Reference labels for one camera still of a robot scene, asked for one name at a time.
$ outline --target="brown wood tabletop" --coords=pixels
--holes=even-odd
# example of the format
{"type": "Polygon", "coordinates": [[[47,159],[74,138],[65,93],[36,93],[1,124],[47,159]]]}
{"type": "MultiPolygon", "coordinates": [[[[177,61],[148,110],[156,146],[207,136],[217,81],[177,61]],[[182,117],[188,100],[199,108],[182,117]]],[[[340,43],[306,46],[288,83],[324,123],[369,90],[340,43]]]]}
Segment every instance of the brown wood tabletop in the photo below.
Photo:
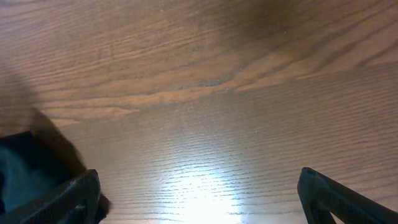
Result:
{"type": "Polygon", "coordinates": [[[312,167],[398,210],[396,1],[0,0],[1,133],[31,107],[106,223],[306,223],[312,167]]]}

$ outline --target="wooden surface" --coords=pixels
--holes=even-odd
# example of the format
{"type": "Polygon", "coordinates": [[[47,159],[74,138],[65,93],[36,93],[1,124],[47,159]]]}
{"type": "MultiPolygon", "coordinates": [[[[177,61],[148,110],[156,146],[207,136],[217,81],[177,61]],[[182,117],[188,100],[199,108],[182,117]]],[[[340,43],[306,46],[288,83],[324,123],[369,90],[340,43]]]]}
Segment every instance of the wooden surface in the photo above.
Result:
{"type": "Polygon", "coordinates": [[[394,1],[0,1],[1,117],[97,169],[103,223],[305,223],[312,167],[398,210],[394,1]]]}

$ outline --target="wood grain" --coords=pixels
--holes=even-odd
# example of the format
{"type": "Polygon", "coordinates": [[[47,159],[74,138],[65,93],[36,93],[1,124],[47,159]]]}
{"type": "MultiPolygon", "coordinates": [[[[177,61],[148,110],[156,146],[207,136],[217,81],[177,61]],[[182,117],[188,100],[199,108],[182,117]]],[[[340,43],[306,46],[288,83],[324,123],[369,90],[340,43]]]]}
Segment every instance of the wood grain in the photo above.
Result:
{"type": "Polygon", "coordinates": [[[104,223],[304,223],[303,166],[398,210],[397,21],[394,1],[3,0],[1,124],[61,126],[104,223]]]}

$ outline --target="wooden table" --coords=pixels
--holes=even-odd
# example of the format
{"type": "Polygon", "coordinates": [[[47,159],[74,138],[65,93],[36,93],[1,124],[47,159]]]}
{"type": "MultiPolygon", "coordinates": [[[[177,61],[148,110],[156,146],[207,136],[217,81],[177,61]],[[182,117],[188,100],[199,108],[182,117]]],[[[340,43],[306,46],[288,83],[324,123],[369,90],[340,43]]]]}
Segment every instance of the wooden table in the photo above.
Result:
{"type": "Polygon", "coordinates": [[[398,210],[397,37],[394,1],[2,0],[1,124],[60,126],[104,224],[305,223],[302,167],[398,210]]]}

